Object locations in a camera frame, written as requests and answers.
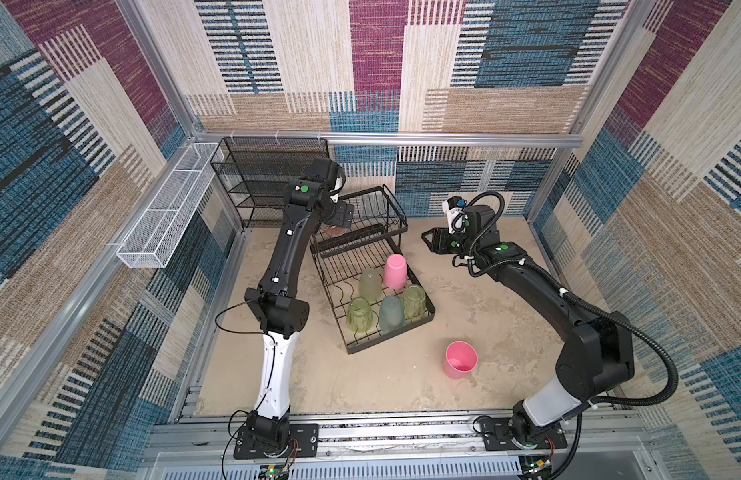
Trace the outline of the pink cup edge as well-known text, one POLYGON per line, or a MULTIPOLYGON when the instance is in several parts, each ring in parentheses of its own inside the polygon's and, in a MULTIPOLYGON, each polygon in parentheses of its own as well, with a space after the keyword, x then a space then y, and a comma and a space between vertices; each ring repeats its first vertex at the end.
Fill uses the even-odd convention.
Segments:
POLYGON ((408 264, 402 254, 390 255, 384 266, 384 286, 392 290, 403 290, 408 281, 408 264))

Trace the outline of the bright green translucent cup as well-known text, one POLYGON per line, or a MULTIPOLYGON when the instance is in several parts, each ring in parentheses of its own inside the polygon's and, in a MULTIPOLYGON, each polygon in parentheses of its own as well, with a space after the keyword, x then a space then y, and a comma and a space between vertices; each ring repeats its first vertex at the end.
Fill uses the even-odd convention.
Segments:
POLYGON ((412 284, 402 295, 405 319, 417 321, 427 314, 427 294, 420 285, 412 284))

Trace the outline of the pale green translucent cup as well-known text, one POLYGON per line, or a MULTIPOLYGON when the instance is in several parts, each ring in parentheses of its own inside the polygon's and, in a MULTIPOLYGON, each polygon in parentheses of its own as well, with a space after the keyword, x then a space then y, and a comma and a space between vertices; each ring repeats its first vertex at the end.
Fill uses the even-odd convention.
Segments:
POLYGON ((376 269, 366 269, 358 278, 358 288, 360 288, 360 297, 375 303, 383 297, 383 282, 381 274, 376 269))

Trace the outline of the teal translucent cup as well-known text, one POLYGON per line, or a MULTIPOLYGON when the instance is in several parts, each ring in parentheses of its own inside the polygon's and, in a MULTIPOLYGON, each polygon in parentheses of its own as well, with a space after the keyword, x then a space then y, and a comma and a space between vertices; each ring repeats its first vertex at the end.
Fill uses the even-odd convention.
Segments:
POLYGON ((385 297, 380 306, 380 330, 390 333, 400 328, 406 321, 405 308, 398 296, 385 297))

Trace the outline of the opaque pink cup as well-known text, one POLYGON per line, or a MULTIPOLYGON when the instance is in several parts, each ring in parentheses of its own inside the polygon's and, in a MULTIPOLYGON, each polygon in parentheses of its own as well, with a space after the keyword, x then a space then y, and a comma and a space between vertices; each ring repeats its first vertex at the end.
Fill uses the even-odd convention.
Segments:
POLYGON ((444 357, 444 374, 451 379, 462 379, 477 367, 479 356, 468 342, 454 341, 448 345, 444 357))

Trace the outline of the translucent pink cup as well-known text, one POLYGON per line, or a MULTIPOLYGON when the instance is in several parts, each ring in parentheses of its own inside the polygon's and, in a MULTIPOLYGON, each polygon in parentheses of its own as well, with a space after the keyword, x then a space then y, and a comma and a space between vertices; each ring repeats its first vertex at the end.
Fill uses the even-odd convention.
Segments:
POLYGON ((340 226, 323 225, 320 228, 320 233, 326 238, 337 238, 343 236, 348 232, 348 229, 340 226))

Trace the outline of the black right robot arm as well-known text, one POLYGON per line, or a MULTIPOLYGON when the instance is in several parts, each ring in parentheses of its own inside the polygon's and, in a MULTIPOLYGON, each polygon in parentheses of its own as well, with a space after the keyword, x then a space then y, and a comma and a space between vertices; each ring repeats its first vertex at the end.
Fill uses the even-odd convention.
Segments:
POLYGON ((559 421, 590 407, 593 399, 635 374, 627 318, 616 323, 564 298, 567 290, 515 242, 504 242, 496 226, 483 228, 495 216, 486 205, 471 206, 460 231, 434 227, 422 234, 430 251, 468 262, 473 275, 486 274, 524 299, 560 336, 563 348, 552 379, 513 408, 511 431, 520 448, 531 448, 559 426, 559 421))

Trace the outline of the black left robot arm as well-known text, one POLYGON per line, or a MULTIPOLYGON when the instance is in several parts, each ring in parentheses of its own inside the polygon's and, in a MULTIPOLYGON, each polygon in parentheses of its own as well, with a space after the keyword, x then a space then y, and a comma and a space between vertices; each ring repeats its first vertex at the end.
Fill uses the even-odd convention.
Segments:
POLYGON ((286 186, 274 253, 258 286, 244 294, 264 333, 260 394, 246 418, 246 429, 276 449, 288 441, 294 350, 310 313, 308 302, 296 298, 300 268, 310 238, 322 224, 336 223, 342 216, 338 194, 345 183, 346 174, 338 163, 318 158, 308 174, 286 186))

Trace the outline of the black mesh shelf unit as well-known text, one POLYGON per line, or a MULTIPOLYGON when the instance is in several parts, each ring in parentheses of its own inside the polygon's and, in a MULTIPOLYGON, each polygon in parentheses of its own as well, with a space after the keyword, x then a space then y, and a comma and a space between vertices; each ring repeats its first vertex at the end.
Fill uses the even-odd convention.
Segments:
POLYGON ((286 184, 328 156, 328 142, 316 138, 225 137, 210 165, 244 227, 278 228, 286 184))

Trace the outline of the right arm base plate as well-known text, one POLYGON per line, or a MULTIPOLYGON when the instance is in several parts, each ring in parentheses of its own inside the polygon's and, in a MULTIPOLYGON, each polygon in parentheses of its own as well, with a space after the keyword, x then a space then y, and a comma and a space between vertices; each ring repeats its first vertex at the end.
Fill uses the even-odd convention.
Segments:
POLYGON ((472 428, 487 451, 558 450, 569 446, 558 423, 539 427, 520 417, 480 415, 473 420, 472 428))

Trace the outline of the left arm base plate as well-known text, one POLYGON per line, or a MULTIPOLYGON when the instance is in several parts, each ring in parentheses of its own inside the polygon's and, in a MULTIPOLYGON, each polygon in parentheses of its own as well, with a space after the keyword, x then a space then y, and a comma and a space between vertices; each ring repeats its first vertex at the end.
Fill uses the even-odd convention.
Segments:
POLYGON ((285 460, 290 454, 296 458, 313 458, 318 454, 318 434, 320 426, 316 423, 296 423, 280 427, 244 426, 234 440, 236 460, 274 458, 285 460))

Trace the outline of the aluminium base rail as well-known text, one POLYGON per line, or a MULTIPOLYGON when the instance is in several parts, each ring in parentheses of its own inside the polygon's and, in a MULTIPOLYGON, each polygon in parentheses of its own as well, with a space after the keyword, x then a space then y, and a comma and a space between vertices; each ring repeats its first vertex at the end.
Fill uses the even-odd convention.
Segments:
MULTIPOLYGON (((480 417, 501 410, 298 415, 294 423, 316 423, 298 454, 292 479, 515 479, 532 461, 560 466, 568 452, 555 444, 535 450, 490 451, 476 432, 480 417)), ((236 460, 230 442, 234 423, 224 417, 195 417, 158 426, 136 476, 140 479, 260 479, 282 466, 270 458, 236 460)), ((651 440, 637 414, 596 410, 584 417, 576 456, 565 479, 664 479, 650 452, 651 440)))

